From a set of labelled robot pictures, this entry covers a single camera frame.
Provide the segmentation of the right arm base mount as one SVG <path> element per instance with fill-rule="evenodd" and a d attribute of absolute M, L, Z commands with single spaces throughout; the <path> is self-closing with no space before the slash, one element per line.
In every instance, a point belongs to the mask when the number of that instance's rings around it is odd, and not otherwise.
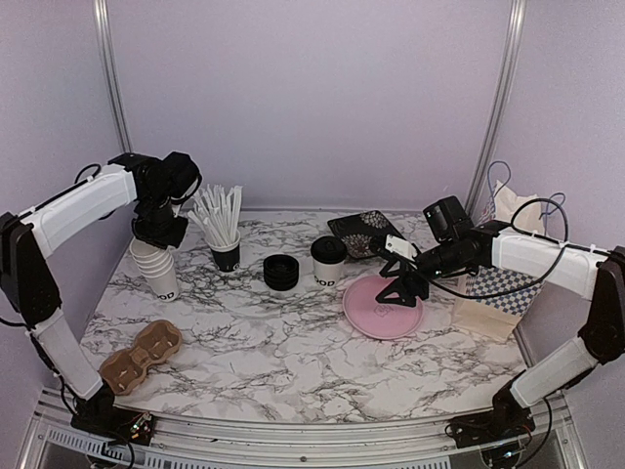
<path fill-rule="evenodd" d="M 530 436 L 535 428 L 530 414 L 512 423 L 499 424 L 491 410 L 456 416 L 449 420 L 444 432 L 454 440 L 457 448 L 469 448 L 522 435 Z"/>

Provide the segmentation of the black plastic cup lid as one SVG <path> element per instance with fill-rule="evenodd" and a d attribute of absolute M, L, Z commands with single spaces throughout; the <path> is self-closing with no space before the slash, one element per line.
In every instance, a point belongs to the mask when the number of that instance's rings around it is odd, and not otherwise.
<path fill-rule="evenodd" d="M 317 262 L 333 265 L 344 262 L 348 250 L 346 244 L 338 237 L 325 235 L 312 243 L 311 255 Z"/>

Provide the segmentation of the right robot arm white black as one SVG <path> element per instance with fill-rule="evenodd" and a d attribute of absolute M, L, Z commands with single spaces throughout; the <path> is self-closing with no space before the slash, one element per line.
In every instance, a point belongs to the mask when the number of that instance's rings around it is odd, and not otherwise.
<path fill-rule="evenodd" d="M 521 292 L 551 283 L 590 303 L 577 334 L 547 358 L 515 377 L 492 398 L 483 428 L 503 438 L 521 423 L 522 414 L 552 393 L 576 384 L 598 365 L 624 353 L 624 249 L 600 250 L 523 230 L 513 221 L 474 224 L 459 200 L 450 196 L 428 206 L 424 215 L 437 246 L 420 251 L 401 237 L 387 235 L 382 252 L 400 268 L 398 303 L 426 298 L 443 277 L 466 270 L 499 269 L 528 276 L 509 289 Z"/>

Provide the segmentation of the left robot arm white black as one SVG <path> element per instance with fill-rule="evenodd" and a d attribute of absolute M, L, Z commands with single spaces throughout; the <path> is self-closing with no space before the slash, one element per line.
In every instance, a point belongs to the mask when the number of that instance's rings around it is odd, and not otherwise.
<path fill-rule="evenodd" d="M 104 381 L 89 363 L 62 310 L 60 290 L 47 260 L 83 229 L 132 205 L 133 235 L 157 248 L 177 247 L 188 226 L 174 212 L 199 189 L 202 177 L 186 153 L 163 159 L 123 153 L 95 175 L 48 200 L 1 217 L 1 289 L 69 389 L 92 399 Z"/>

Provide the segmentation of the white paper coffee cup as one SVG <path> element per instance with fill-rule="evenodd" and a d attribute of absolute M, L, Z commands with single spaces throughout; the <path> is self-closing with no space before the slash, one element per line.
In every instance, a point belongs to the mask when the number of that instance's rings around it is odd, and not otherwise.
<path fill-rule="evenodd" d="M 321 287 L 336 287 L 343 277 L 345 261 L 328 264 L 312 259 L 312 273 L 315 283 Z"/>

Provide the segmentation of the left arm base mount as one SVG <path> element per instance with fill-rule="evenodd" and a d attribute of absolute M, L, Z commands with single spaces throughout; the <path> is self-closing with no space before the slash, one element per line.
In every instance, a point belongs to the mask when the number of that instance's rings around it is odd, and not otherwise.
<path fill-rule="evenodd" d="M 136 411 L 115 405 L 115 395 L 102 387 L 92 398 L 74 399 L 75 414 L 71 426 L 119 443 L 148 446 L 151 442 L 155 417 L 146 411 Z"/>

